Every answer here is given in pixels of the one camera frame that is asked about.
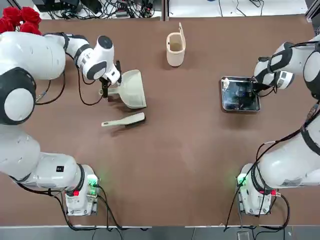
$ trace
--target metal tray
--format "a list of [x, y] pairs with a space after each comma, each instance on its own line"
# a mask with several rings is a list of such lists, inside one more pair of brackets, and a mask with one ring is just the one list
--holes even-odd
[[260, 97], [253, 92], [250, 77], [223, 76], [221, 82], [222, 107], [227, 112], [259, 112]]

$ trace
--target white brush handle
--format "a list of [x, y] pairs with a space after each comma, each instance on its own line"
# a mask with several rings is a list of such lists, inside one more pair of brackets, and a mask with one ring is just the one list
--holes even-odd
[[103, 122], [103, 123], [101, 123], [101, 126], [108, 127], [108, 126], [129, 125], [129, 124], [141, 122], [141, 121], [145, 120], [145, 118], [146, 118], [145, 114], [143, 112], [140, 112], [138, 114], [127, 116], [127, 117], [120, 119], [120, 120]]

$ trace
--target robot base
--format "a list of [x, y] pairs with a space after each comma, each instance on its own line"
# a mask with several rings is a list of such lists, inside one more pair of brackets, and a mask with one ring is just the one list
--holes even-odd
[[[237, 177], [237, 186], [241, 183], [246, 176], [247, 172], [251, 168], [253, 164], [246, 164], [239, 176]], [[240, 187], [238, 192], [239, 199], [239, 209], [242, 213], [247, 215], [258, 216], [260, 209], [260, 215], [265, 215], [269, 213], [270, 204], [271, 204], [271, 194], [263, 196], [260, 192], [258, 192], [251, 180], [251, 174], [249, 173], [246, 179], [243, 182], [243, 186]]]
[[98, 191], [93, 185], [99, 184], [99, 179], [93, 169], [82, 165], [84, 170], [84, 183], [82, 189], [69, 196], [65, 194], [68, 216], [89, 216], [98, 212]]

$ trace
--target red flower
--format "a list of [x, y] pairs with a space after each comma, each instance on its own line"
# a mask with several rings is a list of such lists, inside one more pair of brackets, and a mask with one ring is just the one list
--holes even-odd
[[41, 22], [39, 13], [29, 6], [24, 6], [21, 11], [22, 18], [25, 22], [38, 25]]
[[16, 26], [20, 26], [20, 21], [23, 20], [21, 11], [13, 6], [9, 6], [3, 9], [3, 18], [10, 20], [14, 28]]
[[20, 26], [20, 32], [42, 35], [41, 32], [38, 30], [38, 25], [35, 25], [29, 21], [25, 22]]
[[13, 32], [14, 30], [14, 26], [8, 19], [0, 18], [0, 34], [4, 32]]

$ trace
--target green indicator light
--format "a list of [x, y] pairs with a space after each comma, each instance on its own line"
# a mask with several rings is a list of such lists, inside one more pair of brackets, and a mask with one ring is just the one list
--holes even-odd
[[242, 183], [243, 186], [246, 185], [246, 175], [245, 174], [240, 174], [237, 178], [238, 184]]

